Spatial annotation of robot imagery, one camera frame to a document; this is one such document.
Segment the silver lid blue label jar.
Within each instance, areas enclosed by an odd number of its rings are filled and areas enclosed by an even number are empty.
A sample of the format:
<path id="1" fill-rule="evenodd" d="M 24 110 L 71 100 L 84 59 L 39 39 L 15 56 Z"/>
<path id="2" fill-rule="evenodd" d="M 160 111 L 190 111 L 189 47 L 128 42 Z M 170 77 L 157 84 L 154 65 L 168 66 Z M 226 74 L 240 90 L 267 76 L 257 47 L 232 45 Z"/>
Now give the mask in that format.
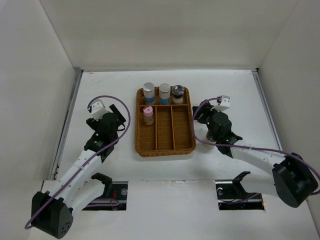
<path id="1" fill-rule="evenodd" d="M 143 85 L 143 96 L 144 101 L 147 105 L 154 105 L 155 104 L 155 86 L 151 82 L 146 82 Z"/>

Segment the pink cap spice bottle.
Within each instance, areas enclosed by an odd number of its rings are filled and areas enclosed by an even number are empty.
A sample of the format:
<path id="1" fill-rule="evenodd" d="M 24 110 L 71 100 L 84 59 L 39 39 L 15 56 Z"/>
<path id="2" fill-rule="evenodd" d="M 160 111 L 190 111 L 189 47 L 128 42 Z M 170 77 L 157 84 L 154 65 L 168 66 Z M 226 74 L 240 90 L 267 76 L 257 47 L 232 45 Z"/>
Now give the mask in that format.
<path id="1" fill-rule="evenodd" d="M 155 122 L 154 110 L 150 105 L 143 108 L 143 122 L 148 126 Z"/>

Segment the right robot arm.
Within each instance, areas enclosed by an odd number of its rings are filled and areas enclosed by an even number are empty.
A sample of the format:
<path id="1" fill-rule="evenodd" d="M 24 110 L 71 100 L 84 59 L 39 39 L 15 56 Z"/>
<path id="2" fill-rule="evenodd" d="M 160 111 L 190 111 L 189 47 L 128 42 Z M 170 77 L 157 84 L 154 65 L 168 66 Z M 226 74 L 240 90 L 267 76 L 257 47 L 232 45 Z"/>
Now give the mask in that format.
<path id="1" fill-rule="evenodd" d="M 217 147 L 218 151 L 235 160 L 244 161 L 270 176 L 269 180 L 248 180 L 244 177 L 249 171 L 240 173 L 232 180 L 232 192 L 240 202 L 246 201 L 249 194 L 267 194 L 279 197 L 286 205 L 297 208 L 308 197 L 320 193 L 320 174 L 300 155 L 281 150 L 254 147 L 232 131 L 232 122 L 223 111 L 230 106 L 227 98 L 217 97 L 216 105 L 204 100 L 192 107 L 192 121 L 207 127 L 207 146 Z"/>

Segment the grey lid grinder bottle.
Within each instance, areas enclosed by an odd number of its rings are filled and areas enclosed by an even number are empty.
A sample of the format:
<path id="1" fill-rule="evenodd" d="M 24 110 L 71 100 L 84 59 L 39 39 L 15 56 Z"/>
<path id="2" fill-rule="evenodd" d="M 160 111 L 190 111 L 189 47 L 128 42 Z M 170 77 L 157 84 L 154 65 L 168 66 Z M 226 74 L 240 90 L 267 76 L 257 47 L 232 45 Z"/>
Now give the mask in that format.
<path id="1" fill-rule="evenodd" d="M 184 103 L 185 88 L 182 85 L 173 86 L 171 92 L 173 95 L 173 103 L 174 104 L 183 104 Z"/>

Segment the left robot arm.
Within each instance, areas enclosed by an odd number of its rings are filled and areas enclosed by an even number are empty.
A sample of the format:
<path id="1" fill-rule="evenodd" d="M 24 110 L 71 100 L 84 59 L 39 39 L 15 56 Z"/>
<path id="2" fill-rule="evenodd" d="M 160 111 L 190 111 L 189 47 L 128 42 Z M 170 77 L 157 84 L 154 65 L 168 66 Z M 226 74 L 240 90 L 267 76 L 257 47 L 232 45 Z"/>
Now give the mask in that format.
<path id="1" fill-rule="evenodd" d="M 37 228 L 61 239 L 70 230 L 77 211 L 87 208 L 96 198 L 112 195 L 113 180 L 98 172 L 119 141 L 118 132 L 125 131 L 126 119 L 115 105 L 106 110 L 98 100 L 88 111 L 86 124 L 93 135 L 65 175 L 46 192 L 38 191 L 31 201 L 31 219 L 27 227 Z"/>

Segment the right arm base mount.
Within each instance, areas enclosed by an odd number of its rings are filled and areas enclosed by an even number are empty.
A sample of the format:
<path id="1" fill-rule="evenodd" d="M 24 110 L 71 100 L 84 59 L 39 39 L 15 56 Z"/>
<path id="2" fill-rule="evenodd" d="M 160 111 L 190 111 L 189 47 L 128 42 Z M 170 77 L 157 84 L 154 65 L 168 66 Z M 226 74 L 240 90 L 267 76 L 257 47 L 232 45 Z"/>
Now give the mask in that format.
<path id="1" fill-rule="evenodd" d="M 246 192 L 241 181 L 250 174 L 244 171 L 234 179 L 217 180 L 215 182 L 217 204 L 220 211 L 265 210 L 262 195 Z"/>

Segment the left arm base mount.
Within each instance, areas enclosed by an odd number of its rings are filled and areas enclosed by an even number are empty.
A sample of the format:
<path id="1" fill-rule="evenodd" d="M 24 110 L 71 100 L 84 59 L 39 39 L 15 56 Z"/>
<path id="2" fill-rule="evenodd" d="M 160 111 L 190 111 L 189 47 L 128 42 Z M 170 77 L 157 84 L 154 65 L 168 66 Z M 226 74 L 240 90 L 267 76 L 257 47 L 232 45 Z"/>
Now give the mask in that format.
<path id="1" fill-rule="evenodd" d="M 104 185 L 100 196 L 89 203 L 83 211 L 126 211 L 129 183 L 113 181 L 111 177 L 96 173 L 91 177 Z"/>

